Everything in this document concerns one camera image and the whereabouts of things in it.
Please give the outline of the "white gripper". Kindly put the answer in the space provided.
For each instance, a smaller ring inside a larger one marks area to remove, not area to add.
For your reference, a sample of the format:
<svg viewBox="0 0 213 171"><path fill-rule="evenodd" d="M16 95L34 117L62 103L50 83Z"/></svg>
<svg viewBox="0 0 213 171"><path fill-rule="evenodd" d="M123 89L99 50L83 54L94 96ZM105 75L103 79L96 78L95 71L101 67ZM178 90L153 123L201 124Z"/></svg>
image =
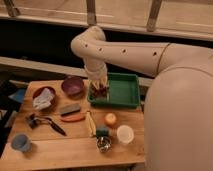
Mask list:
<svg viewBox="0 0 213 171"><path fill-rule="evenodd" d="M91 84L93 85L93 87L96 90L100 89L100 82L99 80L101 78L104 78L107 76L107 67L106 65L102 65L101 67L97 68L97 67L88 67L88 66L84 66L85 68L85 72L88 76L88 78L91 81Z"/></svg>

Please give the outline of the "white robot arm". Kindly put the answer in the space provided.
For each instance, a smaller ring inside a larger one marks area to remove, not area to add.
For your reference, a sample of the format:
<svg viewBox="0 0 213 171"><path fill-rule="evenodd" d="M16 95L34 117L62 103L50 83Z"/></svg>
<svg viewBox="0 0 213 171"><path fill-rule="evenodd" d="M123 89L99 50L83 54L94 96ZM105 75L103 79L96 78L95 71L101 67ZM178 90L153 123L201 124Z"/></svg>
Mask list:
<svg viewBox="0 0 213 171"><path fill-rule="evenodd" d="M108 63L151 76L144 105L146 171L213 171L213 48L108 42L98 26L71 41L94 82Z"/></svg>

